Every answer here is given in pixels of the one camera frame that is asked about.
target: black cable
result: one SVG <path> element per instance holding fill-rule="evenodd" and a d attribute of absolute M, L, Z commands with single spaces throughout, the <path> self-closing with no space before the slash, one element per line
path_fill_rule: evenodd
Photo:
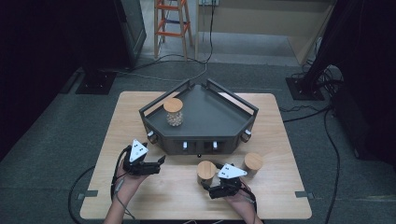
<path fill-rule="evenodd" d="M 305 75 L 306 75 L 306 72 L 303 71 L 301 73 L 293 73 L 290 75 L 290 77 L 300 79 L 301 77 L 303 77 Z"/>
<path fill-rule="evenodd" d="M 117 188 L 116 188 L 116 190 L 115 190 L 114 196 L 116 196 L 117 201 L 119 201 L 119 203 L 121 204 L 121 206 L 124 208 L 124 210 L 125 210 L 124 213 L 125 213 L 126 215 L 130 216 L 133 220 L 135 220 L 136 218 L 134 217 L 134 215 L 132 215 L 132 213 L 129 211 L 129 209 L 126 207 L 126 205 L 121 201 L 121 199 L 120 199 L 120 197 L 119 197 L 119 191 L 120 191 L 120 188 L 122 187 L 123 181 L 124 181 L 124 178 L 123 178 L 123 179 L 120 181 L 120 183 L 117 185 Z"/>
<path fill-rule="evenodd" d="M 213 54 L 212 31 L 213 31 L 213 15 L 214 14 L 215 14 L 215 1 L 212 0 L 212 13 L 211 13 L 211 18 L 210 18 L 210 26 L 209 26 L 210 54 L 207 57 L 207 59 L 204 60 L 204 63 L 208 63 L 210 58 L 212 57 L 212 54 Z"/>
<path fill-rule="evenodd" d="M 289 112 L 299 111 L 299 110 L 301 110 L 303 108 L 309 108 L 309 109 L 312 109 L 312 110 L 315 110 L 315 111 L 319 111 L 318 109 L 314 108 L 312 105 L 297 105 L 297 106 L 294 106 L 294 107 L 292 107 L 290 109 L 285 109 L 285 108 L 279 107 L 279 111 L 289 113 Z"/>
<path fill-rule="evenodd" d="M 337 156 L 337 171 L 336 171 L 336 175 L 335 175 L 335 181 L 334 181 L 334 191 L 332 194 L 332 202 L 329 206 L 329 210 L 327 212 L 327 216 L 326 216 L 326 221 L 325 223 L 329 223 L 329 219 L 330 219 L 330 215 L 332 213 L 332 207 L 334 206 L 334 202 L 335 202 L 335 197 L 337 196 L 337 190 L 338 190 L 338 178 L 340 176 L 340 154 L 338 152 L 338 148 L 335 146 L 334 141 L 332 140 L 332 138 L 329 135 L 329 131 L 327 130 L 327 122 L 326 122 L 326 117 L 327 114 L 329 113 L 330 110 L 326 111 L 326 113 L 324 114 L 324 128 L 326 130 L 326 134 L 329 137 L 330 142 L 332 143 L 332 147 L 334 148 L 335 151 L 335 155 Z"/>
<path fill-rule="evenodd" d="M 300 117 L 300 118 L 297 118 L 297 119 L 287 119 L 287 120 L 283 120 L 283 122 L 284 122 L 284 123 L 287 123 L 287 122 L 292 122 L 292 121 L 295 121 L 295 120 L 311 118 L 311 117 L 313 117 L 313 116 L 315 116 L 315 115 L 317 115 L 317 114 L 320 114 L 320 113 L 322 113 L 322 112 L 328 111 L 330 108 L 331 108 L 331 107 L 328 105 L 328 106 L 324 107 L 323 109 L 319 110 L 319 111 L 316 112 L 316 113 L 313 113 L 313 114 L 310 114 L 310 115 L 307 115 L 307 116 L 304 116 L 304 117 Z"/>
<path fill-rule="evenodd" d="M 114 175 L 113 175 L 113 178 L 111 179 L 111 187 L 110 187 L 110 199 L 112 200 L 113 199 L 113 195 L 114 195 L 114 190 L 115 190 L 115 188 L 116 188 L 116 182 L 117 182 L 117 180 L 120 178 L 120 177 L 122 177 L 122 176 L 124 176 L 124 175 L 121 175 L 121 176 L 117 176 L 117 171 L 118 171 L 118 169 L 119 169 L 119 166 L 120 166 L 120 161 L 121 161 L 121 158 L 122 158 L 122 155 L 125 153 L 125 152 L 127 152 L 128 150 L 131 150 L 132 149 L 132 146 L 131 145 L 129 145 L 128 147 L 126 147 L 125 149 L 123 149 L 122 150 L 122 152 L 120 153 L 120 155 L 119 155 L 119 158 L 117 159 L 117 163 L 116 163 L 116 168 L 114 169 Z"/>
<path fill-rule="evenodd" d="M 95 166 L 90 167 L 88 170 L 86 170 L 84 173 L 82 173 L 82 175 L 80 175 L 77 180 L 74 182 L 72 188 L 69 191 L 69 197 L 68 197 L 68 210 L 69 210 L 69 215 L 70 217 L 73 219 L 73 221 L 77 224 L 80 224 L 80 222 L 78 221 L 78 219 L 73 215 L 72 212 L 72 194 L 73 194 L 73 190 L 74 187 L 76 186 L 76 184 L 78 183 L 78 181 L 85 175 L 87 174 L 90 170 L 92 170 L 93 168 L 95 168 Z"/>
<path fill-rule="evenodd" d="M 322 37 L 318 38 L 318 40 L 315 42 L 315 58 L 318 57 L 318 42 L 321 42 Z"/>
<path fill-rule="evenodd" d="M 332 74 L 327 74 L 325 73 L 323 75 L 323 82 L 317 84 L 318 87 L 324 87 L 324 89 L 329 93 L 330 98 L 333 98 L 335 93 L 337 92 L 335 86 L 333 84 L 336 84 L 336 86 L 344 84 L 344 81 L 341 80 L 335 80 L 332 78 Z"/>
<path fill-rule="evenodd" d="M 186 61 L 182 61 L 182 60 L 180 60 L 180 61 L 176 61 L 176 60 L 161 61 L 161 59 L 166 58 L 166 57 L 170 57 L 170 56 L 177 56 L 177 57 L 180 57 L 180 58 L 181 58 L 181 57 L 184 58 L 184 56 L 183 56 L 183 55 L 180 55 L 180 54 L 167 54 L 167 55 L 163 55 L 162 57 L 158 58 L 157 60 L 155 60 L 155 61 L 152 62 L 152 63 L 145 63 L 145 64 L 142 64 L 142 65 L 139 65 L 139 66 L 134 67 L 134 68 L 131 70 L 131 72 L 132 72 L 132 71 L 135 71 L 135 70 L 139 70 L 139 69 L 145 68 L 145 67 L 149 67 L 149 66 L 152 66 L 152 65 L 158 64 L 158 63 L 169 63 L 169 62 L 173 62 L 173 63 L 185 63 L 185 62 L 186 62 Z M 195 60 L 195 59 L 193 59 L 193 58 L 187 57 L 187 63 L 188 63 L 188 62 L 205 63 L 205 62 L 201 62 L 201 61 Z"/>
<path fill-rule="evenodd" d="M 248 186 L 244 183 L 241 182 L 244 185 L 244 188 L 240 188 L 242 191 L 247 193 L 247 195 L 250 198 L 250 202 L 253 203 L 254 206 L 254 211 L 255 211 L 255 216 L 253 217 L 253 224 L 256 222 L 256 214 L 257 214 L 257 201 L 256 201 L 256 196 L 253 194 L 252 191 L 248 189 Z"/>
<path fill-rule="evenodd" d="M 301 65 L 301 69 L 303 70 L 303 73 L 307 73 L 309 71 L 309 69 L 311 68 L 312 64 L 314 62 L 311 60 L 306 60 L 306 63 L 304 63 L 303 65 Z"/>

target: wire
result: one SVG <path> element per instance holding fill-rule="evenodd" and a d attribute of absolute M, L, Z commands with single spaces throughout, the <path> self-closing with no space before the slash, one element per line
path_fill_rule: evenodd
<path fill-rule="evenodd" d="M 213 31 L 213 15 L 214 14 L 215 14 L 215 1 L 212 0 L 212 14 L 210 17 L 210 27 L 209 27 L 210 54 L 207 57 L 207 59 L 204 60 L 204 63 L 208 63 L 210 58 L 212 57 L 212 54 L 213 54 L 212 31 Z"/>
<path fill-rule="evenodd" d="M 327 117 L 327 114 L 329 113 L 329 111 L 330 110 L 326 111 L 326 113 L 324 114 L 324 128 L 326 130 L 326 134 L 329 137 L 330 142 L 332 143 L 332 147 L 334 149 L 335 155 L 337 156 L 337 171 L 336 171 L 335 181 L 334 181 L 334 191 L 332 193 L 332 202 L 330 203 L 329 210 L 328 210 L 327 216 L 326 216 L 326 221 L 325 221 L 326 224 L 329 223 L 330 215 L 332 214 L 332 208 L 334 206 L 335 197 L 337 195 L 337 190 L 338 190 L 338 178 L 340 176 L 340 167 L 341 167 L 340 154 L 338 152 L 338 148 L 335 146 L 335 143 L 332 140 L 332 138 L 330 137 L 329 131 L 327 129 L 326 117 Z"/>
<path fill-rule="evenodd" d="M 338 90 L 334 87 L 333 84 L 335 84 L 336 86 L 342 85 L 342 84 L 344 84 L 344 81 L 335 80 L 332 77 L 330 77 L 329 74 L 324 74 L 323 82 L 318 84 L 318 88 L 324 87 L 325 90 L 329 93 L 330 97 L 333 98 L 335 93 Z"/>
<path fill-rule="evenodd" d="M 163 58 L 170 57 L 170 56 L 176 56 L 176 57 L 184 58 L 184 56 L 180 55 L 180 54 L 167 54 L 167 55 L 163 55 L 162 57 L 159 57 L 157 60 L 155 60 L 152 63 L 145 63 L 145 64 L 142 64 L 142 65 L 136 66 L 136 67 L 133 68 L 132 71 L 135 71 L 135 70 L 138 70 L 138 69 L 142 69 L 142 68 L 145 68 L 145 67 L 149 67 L 149 66 L 152 66 L 152 65 L 157 64 L 157 63 L 168 63 L 168 62 L 185 63 L 186 62 L 184 60 L 183 61 L 182 60 L 180 60 L 180 61 L 177 61 L 177 60 L 162 61 Z M 205 62 L 201 62 L 201 61 L 195 60 L 195 59 L 190 58 L 190 57 L 187 57 L 187 62 L 205 63 Z"/>
<path fill-rule="evenodd" d="M 120 188 L 122 187 L 122 183 L 123 183 L 124 178 L 120 181 L 119 186 L 116 188 L 116 192 L 114 193 L 114 195 L 117 198 L 117 201 L 119 201 L 119 203 L 121 204 L 121 206 L 123 207 L 123 209 L 125 210 L 125 214 L 130 216 L 133 220 L 136 220 L 136 218 L 134 217 L 134 215 L 132 215 L 132 213 L 128 210 L 128 208 L 126 207 L 126 205 L 120 200 L 119 197 L 119 191 Z"/>
<path fill-rule="evenodd" d="M 74 187 L 76 186 L 76 184 L 78 183 L 78 181 L 85 175 L 87 174 L 90 170 L 92 170 L 93 168 L 95 168 L 95 166 L 90 167 L 88 170 L 86 170 L 84 173 L 82 173 L 82 175 L 80 175 L 77 180 L 74 182 L 72 188 L 69 191 L 69 196 L 68 196 L 68 201 L 67 201 L 67 205 L 68 205 L 68 210 L 69 210 L 69 215 L 70 217 L 73 219 L 73 221 L 77 224 L 80 224 L 80 222 L 78 221 L 78 219 L 74 216 L 73 212 L 72 212 L 72 194 L 73 194 L 73 190 Z"/>
<path fill-rule="evenodd" d="M 112 179 L 111 179 L 110 200 L 113 200 L 113 195 L 114 195 L 114 192 L 115 192 L 115 188 L 116 188 L 115 185 L 116 185 L 117 180 L 118 180 L 120 177 L 122 177 L 122 176 L 125 175 L 125 174 L 124 174 L 124 175 L 121 175 L 121 176 L 117 176 L 117 171 L 118 171 L 119 166 L 120 166 L 120 161 L 121 161 L 122 155 L 123 155 L 125 152 L 127 152 L 128 150 L 131 150 L 131 148 L 132 148 L 132 146 L 129 145 L 128 147 L 126 147 L 125 149 L 123 149 L 122 152 L 120 153 L 119 157 L 117 158 L 116 167 L 114 168 L 114 174 L 113 174 L 113 177 L 112 177 Z"/>
<path fill-rule="evenodd" d="M 304 116 L 304 117 L 300 117 L 300 118 L 297 118 L 297 119 L 287 119 L 287 120 L 283 120 L 283 122 L 284 122 L 284 123 L 287 123 L 287 122 L 292 122 L 292 121 L 295 121 L 295 120 L 311 118 L 311 117 L 314 117 L 314 116 L 317 115 L 317 114 L 320 114 L 320 113 L 322 113 L 322 112 L 328 111 L 330 108 L 331 108 L 331 107 L 328 105 L 328 106 L 324 107 L 323 109 L 319 110 L 318 112 L 316 112 L 316 113 L 314 113 L 314 114 L 307 115 L 307 116 Z"/>
<path fill-rule="evenodd" d="M 202 25 L 204 26 L 205 29 L 205 16 L 206 16 L 206 12 L 205 12 L 205 8 L 206 8 L 206 0 L 199 0 L 201 1 L 201 3 L 204 5 L 202 7 L 203 10 L 203 17 L 202 17 Z M 202 32 L 202 42 L 204 43 L 204 37 L 205 37 L 205 31 Z"/>
<path fill-rule="evenodd" d="M 198 74 L 195 77 L 191 77 L 189 78 L 189 80 L 193 80 L 196 79 L 198 77 L 200 77 L 201 75 L 203 75 L 205 72 L 207 71 L 207 64 L 205 63 L 205 69 L 204 71 L 202 71 L 200 74 Z M 128 75 L 128 76 L 136 76 L 136 77 L 142 77 L 142 78 L 150 78 L 150 79 L 155 79 L 155 80 L 160 80 L 160 81 L 172 81 L 172 82 L 182 82 L 185 81 L 186 79 L 170 79 L 170 78 L 161 78 L 161 77 L 148 77 L 148 76 L 143 76 L 137 73 L 126 73 L 126 72 L 122 72 L 122 71 L 117 71 L 117 73 L 120 74 L 124 74 L 124 75 Z"/>
<path fill-rule="evenodd" d="M 190 223 L 190 222 L 194 222 L 195 224 L 197 224 L 197 222 L 195 220 L 186 221 L 186 222 L 183 222 L 183 224 L 187 224 L 187 223 Z"/>
<path fill-rule="evenodd" d="M 309 108 L 309 109 L 312 109 L 315 111 L 319 111 L 318 109 L 314 108 L 312 105 L 297 105 L 290 109 L 285 109 L 285 108 L 279 107 L 279 111 L 281 111 L 281 112 L 295 112 L 295 111 L 299 111 L 304 108 Z"/>
<path fill-rule="evenodd" d="M 315 42 L 315 57 L 318 57 L 318 42 L 321 42 L 322 37 L 319 37 L 318 40 Z"/>
<path fill-rule="evenodd" d="M 238 192 L 238 194 L 244 196 L 244 197 L 246 198 L 246 200 L 248 200 L 250 203 L 253 203 L 253 204 L 255 203 L 251 198 L 246 197 L 245 195 L 241 194 L 240 192 Z M 256 222 L 256 214 L 257 214 L 257 213 L 254 213 L 254 216 L 253 216 L 253 224 Z"/>

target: cylindrical wooden block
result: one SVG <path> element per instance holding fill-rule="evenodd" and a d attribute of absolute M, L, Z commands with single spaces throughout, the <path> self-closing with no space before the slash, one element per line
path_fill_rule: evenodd
<path fill-rule="evenodd" d="M 197 181 L 201 185 L 204 181 L 207 185 L 211 185 L 213 177 L 216 173 L 216 166 L 211 161 L 201 161 L 197 167 Z"/>
<path fill-rule="evenodd" d="M 166 121 L 172 126 L 178 126 L 183 122 L 183 102 L 177 98 L 171 98 L 163 103 L 163 108 L 166 110 Z"/>
<path fill-rule="evenodd" d="M 249 152 L 244 159 L 243 167 L 247 175 L 253 176 L 262 168 L 262 156 L 258 153 Z"/>

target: wooden cylinder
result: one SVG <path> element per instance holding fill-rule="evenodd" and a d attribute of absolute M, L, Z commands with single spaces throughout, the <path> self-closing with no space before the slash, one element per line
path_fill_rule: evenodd
<path fill-rule="evenodd" d="M 262 168 L 262 156 L 258 153 L 249 152 L 244 159 L 244 170 L 247 175 L 254 176 Z"/>
<path fill-rule="evenodd" d="M 216 166 L 211 161 L 201 161 L 197 167 L 197 182 L 201 185 L 204 181 L 207 185 L 211 185 L 213 177 L 216 173 Z"/>

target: power strip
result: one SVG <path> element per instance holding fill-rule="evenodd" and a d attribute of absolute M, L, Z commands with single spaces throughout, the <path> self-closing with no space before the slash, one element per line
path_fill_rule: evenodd
<path fill-rule="evenodd" d="M 198 4 L 200 6 L 212 6 L 213 3 L 215 4 L 215 6 L 219 5 L 219 0 L 199 0 Z"/>

